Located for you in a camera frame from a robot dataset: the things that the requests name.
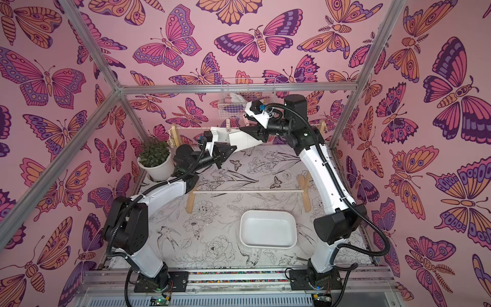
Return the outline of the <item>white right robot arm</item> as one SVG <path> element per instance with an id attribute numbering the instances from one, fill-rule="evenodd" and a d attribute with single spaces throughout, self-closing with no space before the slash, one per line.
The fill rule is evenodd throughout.
<path id="1" fill-rule="evenodd" d="M 308 260 L 306 277 L 315 288 L 324 288 L 337 280 L 340 271 L 350 271 L 355 265 L 338 267 L 336 256 L 342 249 L 367 255 L 367 249 L 348 243 L 351 233 L 366 217 L 366 207 L 356 204 L 343 185 L 320 131 L 309 124 L 307 101 L 302 95 L 289 95 L 282 104 L 263 104 L 256 100 L 245 106 L 245 117 L 253 126 L 241 131 L 258 141 L 269 136 L 282 137 L 304 163 L 317 187 L 324 215 L 314 220 L 318 244 Z"/>

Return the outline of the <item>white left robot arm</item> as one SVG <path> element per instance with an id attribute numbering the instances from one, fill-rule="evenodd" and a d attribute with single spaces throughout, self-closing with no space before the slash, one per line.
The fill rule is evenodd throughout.
<path id="1" fill-rule="evenodd" d="M 169 179 L 158 182 L 142 193 L 113 201 L 103 237 L 109 258 L 124 259 L 153 291 L 170 289 L 166 263 L 148 243 L 149 217 L 172 200 L 191 192 L 198 182 L 198 171 L 209 166 L 221 167 L 232 153 L 264 143 L 267 138 L 258 127 L 241 127 L 227 132 L 214 128 L 203 133 L 198 150 L 189 144 L 176 148 L 175 169 Z"/>

